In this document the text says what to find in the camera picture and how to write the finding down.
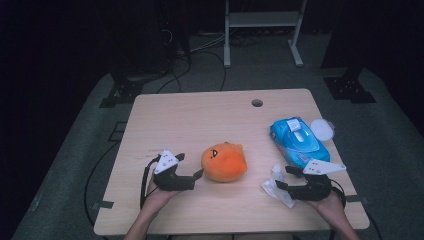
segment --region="hole in table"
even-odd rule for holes
[[[262,107],[262,105],[264,105],[264,103],[260,99],[253,99],[252,100],[252,105],[254,107]]]

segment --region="orange plush toy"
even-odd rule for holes
[[[202,154],[205,175],[217,182],[231,182],[247,171],[241,144],[222,143],[206,149]]]

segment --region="floor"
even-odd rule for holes
[[[231,68],[222,65],[223,48],[213,45],[192,56],[192,64],[174,60],[174,74],[147,83],[142,94],[307,88],[322,116],[335,125],[334,142],[366,210],[384,239],[420,239],[424,202],[424,139],[392,99],[384,82],[364,69],[359,81],[376,103],[334,100],[323,78],[341,76],[345,69],[320,69],[331,34],[301,34],[298,47],[304,66],[296,67],[287,40],[290,35],[245,38],[232,47]],[[197,48],[217,36],[192,36]],[[112,89],[109,74],[99,79],[38,195],[13,239],[122,239],[97,236],[95,222],[121,132],[132,105],[100,108]],[[293,233],[300,239],[328,239],[328,232]],[[363,239],[378,239],[374,225],[359,231]],[[236,235],[235,239],[245,239]],[[249,239],[285,239],[286,235],[251,235]],[[149,236],[148,239],[166,239]],[[223,236],[179,236],[174,239],[231,239]]]

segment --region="white shelf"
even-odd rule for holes
[[[230,13],[229,27],[296,26],[298,11]]]

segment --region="wooden table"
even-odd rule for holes
[[[252,105],[257,100],[263,103],[261,107]],[[269,137],[269,126],[292,116],[299,116],[308,124],[321,118],[307,89],[138,96],[104,195],[104,201],[113,202],[113,207],[100,209],[94,231],[99,235],[121,235],[128,231],[139,212],[144,167],[163,149],[175,155],[185,153],[177,174],[191,176],[201,169],[202,152],[223,142],[243,145],[248,164],[245,175],[225,184],[205,176],[199,179],[194,190],[177,195],[165,206],[152,222],[149,234],[329,229],[309,205],[296,201],[294,208],[289,209],[261,187],[270,178],[275,164],[287,165]],[[330,151],[331,161],[341,163],[333,141],[324,145]],[[356,195],[346,171],[329,177],[343,186],[346,195]],[[286,175],[286,182],[304,185],[303,179],[290,174]],[[369,226],[360,202],[348,203],[346,213],[355,229]]]

